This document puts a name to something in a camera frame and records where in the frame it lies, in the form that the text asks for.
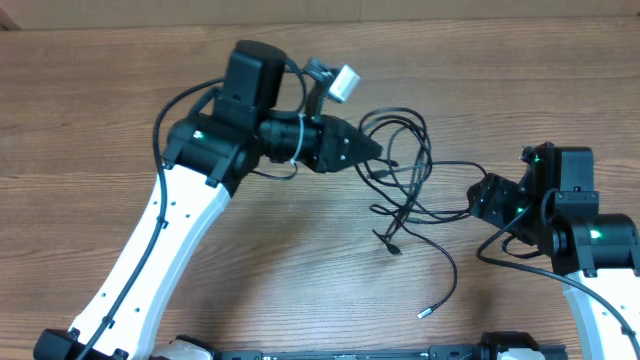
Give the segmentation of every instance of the tabletop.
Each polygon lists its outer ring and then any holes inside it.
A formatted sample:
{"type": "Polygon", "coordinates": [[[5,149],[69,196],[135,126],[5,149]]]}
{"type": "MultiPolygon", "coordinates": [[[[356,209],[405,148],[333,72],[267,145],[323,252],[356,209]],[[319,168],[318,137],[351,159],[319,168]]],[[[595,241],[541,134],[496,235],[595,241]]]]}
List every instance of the tabletop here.
{"type": "MultiPolygon", "coordinates": [[[[299,64],[350,64],[359,87],[325,113],[357,124],[378,107],[413,108],[434,160],[475,161],[518,181],[522,145],[590,146],[601,212],[640,219],[637,17],[2,32],[3,358],[29,358],[43,329],[67,328],[94,296],[150,194],[155,116],[175,94],[221,76],[239,39],[278,46],[299,64]]],[[[298,86],[286,79],[279,107],[299,101],[298,86]]],[[[192,101],[169,114],[163,138],[192,101]]],[[[416,144],[396,146],[394,157],[411,163],[416,144]]],[[[464,208],[481,178],[435,167],[421,201],[464,208]]],[[[409,225],[447,249],[460,275],[453,297],[418,320],[448,291],[451,266],[403,232],[394,238],[403,255],[390,255],[371,232],[388,224],[368,210],[382,201],[353,169],[301,167],[289,182],[248,176],[196,250],[158,342],[188,334],[220,349],[422,348],[517,330],[581,357],[560,284],[477,260],[496,230],[477,219],[409,225]]],[[[529,262],[550,269],[547,258],[529,262]]]]}

